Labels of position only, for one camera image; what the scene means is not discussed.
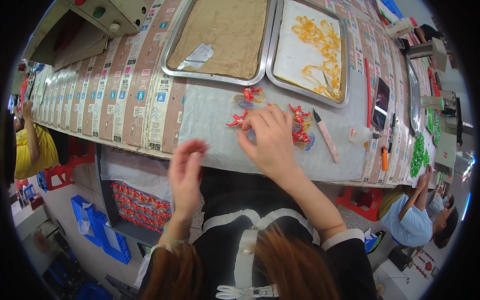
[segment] green button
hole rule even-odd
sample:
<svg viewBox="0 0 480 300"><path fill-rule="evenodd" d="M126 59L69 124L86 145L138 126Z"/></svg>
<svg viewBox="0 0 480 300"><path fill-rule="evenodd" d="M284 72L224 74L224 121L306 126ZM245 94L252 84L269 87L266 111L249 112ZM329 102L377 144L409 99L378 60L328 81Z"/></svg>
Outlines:
<svg viewBox="0 0 480 300"><path fill-rule="evenodd" d="M103 16L104 13L105 13L105 9L99 6L95 8L95 11L93 12L93 17L98 19L101 16Z"/></svg>

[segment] red stool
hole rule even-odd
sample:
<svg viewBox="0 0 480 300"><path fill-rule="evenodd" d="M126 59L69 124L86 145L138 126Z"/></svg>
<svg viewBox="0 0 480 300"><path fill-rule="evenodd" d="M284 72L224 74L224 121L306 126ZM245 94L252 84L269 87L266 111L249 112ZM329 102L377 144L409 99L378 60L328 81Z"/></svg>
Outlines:
<svg viewBox="0 0 480 300"><path fill-rule="evenodd" d="M363 193L360 199L355 203L352 203L350 200L352 197L353 187L347 186L345 187L345 193L343 197L337 197L336 203L353 210L360 216L370 220L370 221L378 221L378 208L380 207L380 203L382 202L382 198L384 196L383 189L377 188L368 188L368 192Z"/></svg>
<svg viewBox="0 0 480 300"><path fill-rule="evenodd" d="M73 136L69 136L68 140L69 151L68 151L68 163L66 165L56 165L51 169L45 169L45 181L47 184L47 189L49 191L56 190L58 188L64 187L69 184L74 184L75 182L71 180L70 174L72 170L77 165L89 164L95 162L95 152L94 152L94 143L90 142L88 146L88 154L84 156L82 147L78 143L77 139ZM53 185L52 177L58 176L61 181L61 184Z"/></svg>

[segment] yellow shirt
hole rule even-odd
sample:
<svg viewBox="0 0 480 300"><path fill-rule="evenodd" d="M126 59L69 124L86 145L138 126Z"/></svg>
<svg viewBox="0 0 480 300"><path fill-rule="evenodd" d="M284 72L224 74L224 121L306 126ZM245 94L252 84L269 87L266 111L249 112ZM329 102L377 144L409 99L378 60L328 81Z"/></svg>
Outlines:
<svg viewBox="0 0 480 300"><path fill-rule="evenodd" d="M55 144L48 130L37 124L33 125L38 137L38 151L40 157L32 166L30 161L30 152L28 150L28 134L27 129L17 132L17 162L15 166L15 174L13 177L17 180L32 177L36 173L56 166L59 163L59 156Z"/></svg>

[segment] white knob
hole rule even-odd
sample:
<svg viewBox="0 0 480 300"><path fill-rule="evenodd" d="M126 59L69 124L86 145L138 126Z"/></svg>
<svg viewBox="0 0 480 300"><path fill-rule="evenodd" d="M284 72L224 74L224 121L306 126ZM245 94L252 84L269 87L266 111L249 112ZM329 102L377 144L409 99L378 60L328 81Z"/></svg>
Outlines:
<svg viewBox="0 0 480 300"><path fill-rule="evenodd" d="M117 23L113 23L112 25L110 25L110 31L111 32L117 32L120 28L120 25L118 25Z"/></svg>

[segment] pink knife handle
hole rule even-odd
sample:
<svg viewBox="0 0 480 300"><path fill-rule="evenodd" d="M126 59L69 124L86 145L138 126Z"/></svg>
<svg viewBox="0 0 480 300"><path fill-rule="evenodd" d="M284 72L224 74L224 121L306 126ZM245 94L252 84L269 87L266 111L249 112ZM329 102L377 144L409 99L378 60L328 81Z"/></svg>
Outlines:
<svg viewBox="0 0 480 300"><path fill-rule="evenodd" d="M324 140L327 143L328 149L330 150L330 153L332 154L333 161L335 163L340 161L340 157L338 156L338 152L335 149L335 145L333 144L332 138L330 137L330 134L328 133L327 127L325 126L325 122L320 121L317 123L318 129L320 129L320 132L324 136Z"/></svg>

